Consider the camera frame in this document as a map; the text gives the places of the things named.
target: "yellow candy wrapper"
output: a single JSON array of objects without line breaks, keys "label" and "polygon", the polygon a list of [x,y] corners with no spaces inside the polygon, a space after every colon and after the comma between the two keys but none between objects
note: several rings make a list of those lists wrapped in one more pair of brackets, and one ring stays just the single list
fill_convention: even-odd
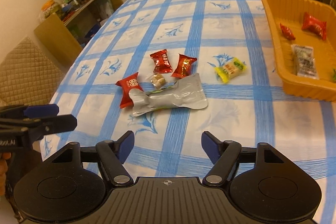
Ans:
[{"label": "yellow candy wrapper", "polygon": [[215,68],[216,73],[225,84],[240,75],[244,70],[246,70],[246,65],[236,57],[228,61],[224,66]]}]

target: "red candy wrapper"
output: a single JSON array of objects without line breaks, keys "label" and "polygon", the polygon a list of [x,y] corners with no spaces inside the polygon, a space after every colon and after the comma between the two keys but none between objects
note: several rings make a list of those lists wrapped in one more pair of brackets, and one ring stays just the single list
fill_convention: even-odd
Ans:
[{"label": "red candy wrapper", "polygon": [[166,49],[150,54],[150,57],[155,63],[154,73],[168,73],[173,71],[168,60]]},{"label": "red candy wrapper", "polygon": [[293,35],[293,32],[289,27],[284,26],[280,23],[280,28],[284,37],[286,37],[288,40],[295,40],[295,36]]},{"label": "red candy wrapper", "polygon": [[197,58],[187,57],[186,55],[180,54],[178,65],[172,77],[184,78],[190,75],[191,64],[194,63]]},{"label": "red candy wrapper", "polygon": [[322,40],[327,39],[327,22],[320,21],[315,17],[312,17],[307,12],[305,12],[303,17],[302,30],[310,30],[311,32],[322,37]]},{"label": "red candy wrapper", "polygon": [[138,72],[115,83],[123,89],[123,98],[121,99],[120,108],[133,106],[133,101],[128,95],[131,89],[139,89],[143,91],[138,84],[137,77]]}]

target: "orange plastic tray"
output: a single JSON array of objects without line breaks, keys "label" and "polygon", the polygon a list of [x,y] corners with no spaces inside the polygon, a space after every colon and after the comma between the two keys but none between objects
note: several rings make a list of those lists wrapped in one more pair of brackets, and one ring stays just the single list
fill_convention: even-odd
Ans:
[{"label": "orange plastic tray", "polygon": [[[306,98],[336,101],[336,84],[332,82],[336,69],[336,12],[329,5],[315,0],[262,0],[272,34],[277,73],[287,94]],[[308,12],[327,22],[327,39],[301,30],[303,15]],[[280,24],[292,29],[296,40],[283,37]],[[293,73],[291,44],[314,48],[319,80],[296,76]]]}]

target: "gray rolled plastic bag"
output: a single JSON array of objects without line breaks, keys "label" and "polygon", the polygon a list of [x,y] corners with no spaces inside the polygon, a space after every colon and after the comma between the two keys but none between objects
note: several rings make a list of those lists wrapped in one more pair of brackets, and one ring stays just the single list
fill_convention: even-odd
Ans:
[{"label": "gray rolled plastic bag", "polygon": [[182,78],[163,90],[144,92],[131,89],[129,96],[134,103],[133,115],[135,117],[164,108],[202,109],[208,106],[198,73]]}]

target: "plaid tablecloth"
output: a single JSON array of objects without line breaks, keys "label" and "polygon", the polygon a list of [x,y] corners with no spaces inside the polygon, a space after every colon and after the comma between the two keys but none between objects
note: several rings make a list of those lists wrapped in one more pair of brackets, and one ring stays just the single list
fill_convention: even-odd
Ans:
[{"label": "plaid tablecloth", "polygon": [[[114,83],[139,72],[140,85],[152,90],[145,80],[154,68],[149,55],[163,48],[173,69],[179,53],[198,58],[192,71],[200,74],[209,106],[133,117],[132,109],[119,108],[122,90]],[[248,69],[224,85],[213,67],[232,57]],[[212,167],[201,148],[203,131],[243,146],[268,142],[319,183],[323,198],[315,220],[335,219],[335,104],[283,92],[261,0],[128,0],[85,47],[51,102],[60,114],[75,115],[78,126],[45,137],[44,159],[70,141],[93,146],[133,130],[135,147],[125,163],[133,178],[202,178]],[[241,165],[240,172],[252,166]],[[95,164],[85,167],[98,172]]]}]

